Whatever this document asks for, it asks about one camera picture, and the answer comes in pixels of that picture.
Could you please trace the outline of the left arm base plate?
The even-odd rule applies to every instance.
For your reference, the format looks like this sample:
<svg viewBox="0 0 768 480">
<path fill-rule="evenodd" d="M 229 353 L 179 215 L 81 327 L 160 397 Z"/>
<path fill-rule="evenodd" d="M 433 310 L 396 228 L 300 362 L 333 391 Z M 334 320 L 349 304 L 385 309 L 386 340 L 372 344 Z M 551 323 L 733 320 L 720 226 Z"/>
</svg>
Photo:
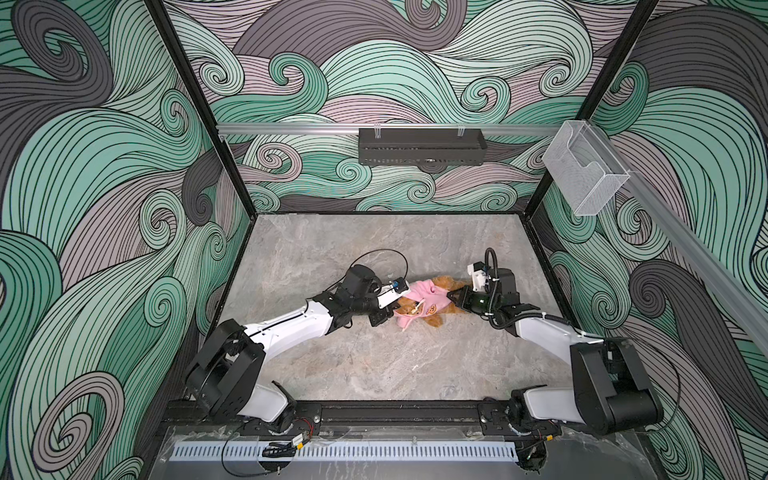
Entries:
<svg viewBox="0 0 768 480">
<path fill-rule="evenodd" d="M 322 405 L 319 401 L 295 399 L 278 382 L 257 383 L 238 415 L 246 419 L 245 435 L 285 436 L 302 428 L 314 431 L 321 422 Z"/>
</svg>

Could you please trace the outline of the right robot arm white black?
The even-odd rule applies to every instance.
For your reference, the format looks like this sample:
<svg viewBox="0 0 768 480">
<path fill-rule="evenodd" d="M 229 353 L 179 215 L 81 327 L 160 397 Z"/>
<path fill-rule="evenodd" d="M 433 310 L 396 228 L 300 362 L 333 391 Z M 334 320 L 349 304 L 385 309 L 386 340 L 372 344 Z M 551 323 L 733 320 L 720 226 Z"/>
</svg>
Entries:
<svg viewBox="0 0 768 480">
<path fill-rule="evenodd" d="M 509 269 L 493 273 L 476 263 L 469 271 L 471 283 L 447 294 L 456 307 L 543 348 L 571 369 L 569 386 L 511 393 L 507 417 L 514 429 L 541 433 L 546 425 L 573 423 L 606 435 L 663 420 L 664 407 L 630 340 L 588 334 L 522 302 Z"/>
</svg>

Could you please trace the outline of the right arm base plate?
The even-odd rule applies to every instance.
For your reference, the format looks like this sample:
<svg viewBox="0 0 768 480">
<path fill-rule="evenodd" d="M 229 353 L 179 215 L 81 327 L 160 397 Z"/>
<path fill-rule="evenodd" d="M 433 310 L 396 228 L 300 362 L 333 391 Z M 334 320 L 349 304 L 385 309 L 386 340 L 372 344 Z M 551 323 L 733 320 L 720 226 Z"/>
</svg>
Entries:
<svg viewBox="0 0 768 480">
<path fill-rule="evenodd" d="M 508 400 L 486 397 L 478 404 L 478 414 L 485 435 L 525 438 L 554 438 L 562 434 L 559 424 L 536 419 L 527 406 L 524 394 L 531 387 L 515 389 Z"/>
</svg>

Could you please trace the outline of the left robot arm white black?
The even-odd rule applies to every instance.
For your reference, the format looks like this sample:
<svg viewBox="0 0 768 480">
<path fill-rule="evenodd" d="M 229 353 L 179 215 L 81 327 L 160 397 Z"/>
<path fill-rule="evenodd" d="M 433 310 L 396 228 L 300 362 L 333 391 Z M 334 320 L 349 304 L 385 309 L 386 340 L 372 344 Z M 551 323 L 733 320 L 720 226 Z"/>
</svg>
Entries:
<svg viewBox="0 0 768 480">
<path fill-rule="evenodd" d="M 349 326 L 355 316 L 368 317 L 372 326 L 386 322 L 408 292 L 403 277 L 386 283 L 370 268 L 352 265 L 338 282 L 294 311 L 246 325 L 220 322 L 187 367 L 185 386 L 213 421 L 244 418 L 284 430 L 292 422 L 295 400 L 278 382 L 261 382 L 262 367 Z"/>
</svg>

